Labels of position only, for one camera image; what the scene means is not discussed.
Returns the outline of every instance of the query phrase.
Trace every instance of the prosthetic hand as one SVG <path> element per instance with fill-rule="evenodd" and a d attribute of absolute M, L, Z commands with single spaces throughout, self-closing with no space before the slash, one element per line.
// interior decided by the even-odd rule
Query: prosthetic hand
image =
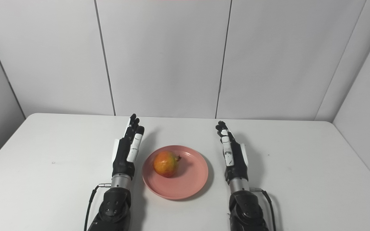
<path fill-rule="evenodd" d="M 231 189 L 231 231 L 269 231 L 258 198 L 249 190 L 245 145 L 236 142 L 223 121 L 218 122 L 216 129 L 223 145 L 225 180 Z"/>
<path fill-rule="evenodd" d="M 129 188 L 135 174 L 134 161 L 144 130 L 144 127 L 139 126 L 136 114 L 133 114 L 128 121 L 124 136 L 120 140 L 115 140 L 112 183 L 98 185 L 98 187 L 110 187 L 110 189 L 104 193 L 104 200 L 89 231 L 127 231 L 129 229 L 131 218 Z"/>

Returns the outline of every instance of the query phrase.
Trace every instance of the tabletop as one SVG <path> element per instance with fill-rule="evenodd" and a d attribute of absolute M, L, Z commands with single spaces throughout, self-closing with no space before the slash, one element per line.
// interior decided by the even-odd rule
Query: tabletop
<path fill-rule="evenodd" d="M 140 117 L 145 134 L 135 162 L 130 231 L 229 230 L 217 119 Z M 128 117 L 32 114 L 0 150 L 0 230 L 80 231 L 91 190 L 110 182 L 114 139 Z M 224 120 L 248 153 L 250 187 L 266 190 L 279 231 L 370 230 L 370 171 L 327 122 Z M 209 177 L 189 199 L 170 201 L 143 183 L 155 149 L 200 152 Z M 98 190 L 89 223 L 106 189 Z M 269 206 L 258 194 L 270 226 Z"/>

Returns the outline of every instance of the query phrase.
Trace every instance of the pink plate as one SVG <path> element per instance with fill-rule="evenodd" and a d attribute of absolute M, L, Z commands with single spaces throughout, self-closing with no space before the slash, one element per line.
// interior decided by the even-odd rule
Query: pink plate
<path fill-rule="evenodd" d="M 157 174 L 153 167 L 155 156 L 161 151 L 180 155 L 178 172 L 170 178 Z M 148 188 L 158 196 L 169 200 L 180 200 L 197 193 L 208 178 L 208 166 L 197 151 L 180 145 L 170 145 L 154 151 L 142 167 L 142 179 Z"/>

